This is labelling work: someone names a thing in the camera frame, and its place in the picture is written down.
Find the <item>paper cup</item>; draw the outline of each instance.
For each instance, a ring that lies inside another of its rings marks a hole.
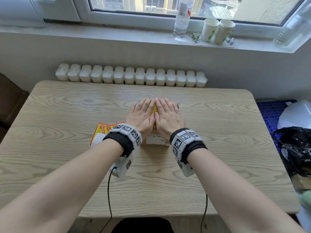
[[[218,45],[223,44],[227,36],[235,27],[235,23],[229,19],[222,19],[217,29],[214,42]]]
[[[210,42],[218,26],[219,21],[217,19],[212,18],[205,19],[202,34],[200,37],[201,40],[207,43]]]

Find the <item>table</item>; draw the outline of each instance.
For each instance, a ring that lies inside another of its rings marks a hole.
[[[284,211],[299,203],[252,94],[239,89],[103,83],[38,83],[0,145],[0,207],[45,175],[89,149],[98,122],[124,121],[142,98],[178,102],[187,127],[208,149]],[[170,148],[141,146],[124,178],[112,177],[114,217],[202,216],[205,192],[196,175],[183,176]],[[106,176],[80,213],[109,217]],[[207,215],[216,214],[211,202]]]

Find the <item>blue crate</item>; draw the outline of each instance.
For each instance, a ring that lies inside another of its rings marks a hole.
[[[297,102],[296,100],[284,100],[284,101],[265,101],[258,102],[257,106],[260,110],[263,120],[266,123],[266,126],[270,132],[270,135],[277,130],[277,123],[279,117],[283,113],[284,109],[287,107],[286,102]],[[274,142],[277,151],[280,153],[279,148],[277,147],[277,142]]]

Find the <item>black plastic bag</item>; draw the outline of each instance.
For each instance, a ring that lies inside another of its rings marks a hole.
[[[288,174],[311,176],[311,129],[285,127],[271,136],[278,143]]]

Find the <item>green plant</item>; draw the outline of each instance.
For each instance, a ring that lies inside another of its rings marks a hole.
[[[197,43],[197,41],[199,40],[200,38],[200,35],[199,33],[192,33],[192,35],[189,35],[189,37],[191,37],[192,41],[194,41],[195,43]]]

